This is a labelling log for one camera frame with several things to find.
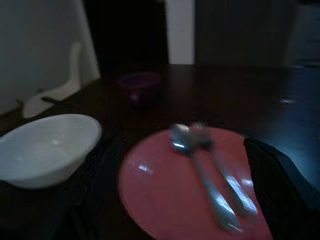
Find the silver metal fork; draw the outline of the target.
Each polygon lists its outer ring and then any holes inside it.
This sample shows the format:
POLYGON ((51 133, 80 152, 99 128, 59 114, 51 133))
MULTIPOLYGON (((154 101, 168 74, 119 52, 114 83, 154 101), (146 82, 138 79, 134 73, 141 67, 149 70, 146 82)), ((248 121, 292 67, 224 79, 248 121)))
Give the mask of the silver metal fork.
POLYGON ((234 175, 230 174, 224 160, 218 155, 215 142, 210 136, 208 127, 202 122, 195 122, 192 124, 192 128, 198 145, 212 155, 213 161, 228 186, 231 198, 240 215, 243 217, 257 216, 258 211, 256 205, 243 190, 234 175))

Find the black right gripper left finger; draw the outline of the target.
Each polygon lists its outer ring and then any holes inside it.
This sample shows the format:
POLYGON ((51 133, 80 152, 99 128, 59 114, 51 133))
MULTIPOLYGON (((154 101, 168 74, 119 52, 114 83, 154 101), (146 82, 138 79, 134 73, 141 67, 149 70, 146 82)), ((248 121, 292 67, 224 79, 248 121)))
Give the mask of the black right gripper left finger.
POLYGON ((127 141, 101 144, 91 153, 77 181, 79 193, 66 212, 66 240, 98 240, 109 198, 115 195, 127 141))

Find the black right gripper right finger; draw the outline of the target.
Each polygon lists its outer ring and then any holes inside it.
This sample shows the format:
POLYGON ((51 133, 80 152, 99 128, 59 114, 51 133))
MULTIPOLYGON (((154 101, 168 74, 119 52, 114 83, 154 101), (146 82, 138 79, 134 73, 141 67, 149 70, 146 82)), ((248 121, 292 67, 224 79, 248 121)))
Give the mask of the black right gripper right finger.
POLYGON ((274 240, 320 240, 320 192, 275 147, 243 142, 254 193, 274 240))

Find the white ceramic bowl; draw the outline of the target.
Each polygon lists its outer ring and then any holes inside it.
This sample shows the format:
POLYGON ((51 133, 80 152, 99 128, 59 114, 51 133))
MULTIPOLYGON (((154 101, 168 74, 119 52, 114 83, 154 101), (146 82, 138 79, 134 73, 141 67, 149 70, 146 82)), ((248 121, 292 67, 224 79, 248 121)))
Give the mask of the white ceramic bowl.
POLYGON ((101 139, 99 121, 58 114, 19 126, 0 137, 0 181, 43 189, 70 178, 101 139))

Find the silver metal spoon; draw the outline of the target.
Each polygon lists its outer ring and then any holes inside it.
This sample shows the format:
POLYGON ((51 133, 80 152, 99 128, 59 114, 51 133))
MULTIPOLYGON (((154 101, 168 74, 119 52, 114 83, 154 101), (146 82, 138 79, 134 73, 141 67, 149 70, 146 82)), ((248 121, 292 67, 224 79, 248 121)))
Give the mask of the silver metal spoon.
POLYGON ((223 230, 240 233, 242 230, 235 212, 206 175, 200 161, 195 156, 197 143, 189 127, 183 124, 174 124, 169 128, 169 134, 173 149, 190 158, 192 165, 196 169, 201 184, 204 187, 209 208, 217 224, 223 230))

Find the purple plastic cup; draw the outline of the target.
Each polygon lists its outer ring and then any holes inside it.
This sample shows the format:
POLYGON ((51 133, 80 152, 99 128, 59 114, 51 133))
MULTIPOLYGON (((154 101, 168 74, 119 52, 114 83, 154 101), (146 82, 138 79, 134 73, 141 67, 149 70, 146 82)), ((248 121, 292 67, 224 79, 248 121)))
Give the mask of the purple plastic cup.
POLYGON ((133 72, 120 77, 117 83, 137 108, 155 105, 161 98, 161 75, 158 72, 133 72))

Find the red round plate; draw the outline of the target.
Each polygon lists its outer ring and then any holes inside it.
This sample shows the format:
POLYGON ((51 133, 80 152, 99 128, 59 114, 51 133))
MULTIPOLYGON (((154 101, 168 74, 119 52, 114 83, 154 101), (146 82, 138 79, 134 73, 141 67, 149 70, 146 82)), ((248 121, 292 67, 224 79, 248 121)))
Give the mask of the red round plate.
POLYGON ((242 217, 211 154, 196 152, 206 175, 236 213, 242 232, 217 225, 195 168, 172 148, 167 129, 139 141, 122 162, 118 189, 128 215, 156 240, 273 240, 254 192, 244 138, 223 128, 210 127, 209 132, 217 155, 257 209, 257 216, 242 217))

